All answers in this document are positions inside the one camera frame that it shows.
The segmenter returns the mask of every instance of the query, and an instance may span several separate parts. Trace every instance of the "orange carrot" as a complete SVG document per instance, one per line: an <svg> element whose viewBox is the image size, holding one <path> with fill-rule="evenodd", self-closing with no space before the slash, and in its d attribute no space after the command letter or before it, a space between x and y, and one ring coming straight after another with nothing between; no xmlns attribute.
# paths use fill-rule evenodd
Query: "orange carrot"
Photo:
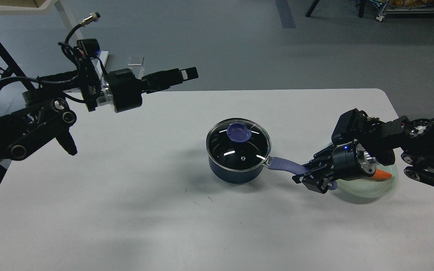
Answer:
<svg viewBox="0 0 434 271"><path fill-rule="evenodd" d="M374 175L371 178L376 180L376 181L384 181L384 180L391 178L392 176L393 175L391 173L388 173L386 171L382 171L380 169L376 169L376 172L374 173Z"/></svg>

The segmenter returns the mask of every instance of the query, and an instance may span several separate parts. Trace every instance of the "purple handle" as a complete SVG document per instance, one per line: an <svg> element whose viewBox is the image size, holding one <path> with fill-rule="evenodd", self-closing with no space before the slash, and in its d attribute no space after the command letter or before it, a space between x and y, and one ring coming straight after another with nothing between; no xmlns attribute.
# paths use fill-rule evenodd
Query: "purple handle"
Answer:
<svg viewBox="0 0 434 271"><path fill-rule="evenodd" d="M294 175L300 175L309 172L310 169L293 161L289 161L284 158L274 157L269 164L269 169L283 170L293 173Z"/></svg>

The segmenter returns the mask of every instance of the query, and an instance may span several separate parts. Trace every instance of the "white table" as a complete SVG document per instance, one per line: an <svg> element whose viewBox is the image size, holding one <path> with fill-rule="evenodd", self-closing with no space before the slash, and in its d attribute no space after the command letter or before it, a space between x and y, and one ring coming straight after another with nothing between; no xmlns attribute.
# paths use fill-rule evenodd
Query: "white table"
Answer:
<svg viewBox="0 0 434 271"><path fill-rule="evenodd" d="M258 122L272 155L305 163L355 107L397 117L378 89L168 91L119 114L72 104L79 154L52 141L0 186L0 270L434 269L434 188L400 160L396 188L366 204L267 169L231 185L208 166L220 120Z"/></svg>

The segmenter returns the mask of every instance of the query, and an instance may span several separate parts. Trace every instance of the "clear plate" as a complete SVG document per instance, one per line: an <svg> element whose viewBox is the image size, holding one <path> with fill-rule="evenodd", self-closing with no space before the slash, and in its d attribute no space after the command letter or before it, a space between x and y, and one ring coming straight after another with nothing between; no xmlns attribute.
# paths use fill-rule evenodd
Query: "clear plate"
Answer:
<svg viewBox="0 0 434 271"><path fill-rule="evenodd" d="M377 168L389 172L393 176L383 181L374 180L372 178L364 178L353 181L336 180L338 183L338 189L357 197L367 199L375 199L388 194L396 186L398 168L396 165L377 165Z"/></svg>

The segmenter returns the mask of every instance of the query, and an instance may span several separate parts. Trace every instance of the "gray floor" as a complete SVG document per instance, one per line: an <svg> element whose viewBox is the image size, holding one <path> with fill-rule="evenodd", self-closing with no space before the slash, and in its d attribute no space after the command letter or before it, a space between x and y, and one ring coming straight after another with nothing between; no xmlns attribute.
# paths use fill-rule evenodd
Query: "gray floor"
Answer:
<svg viewBox="0 0 434 271"><path fill-rule="evenodd" d="M272 0L69 5L77 19L101 13L83 34L110 50L108 70L130 56L145 56L147 72L198 67L198 80L173 90L380 88L398 115L434 116L434 18L358 18L348 0L322 0L306 18L310 0L288 2L295 29L283 29ZM0 40L29 76L72 68L57 46L66 33L55 9L0 16Z"/></svg>

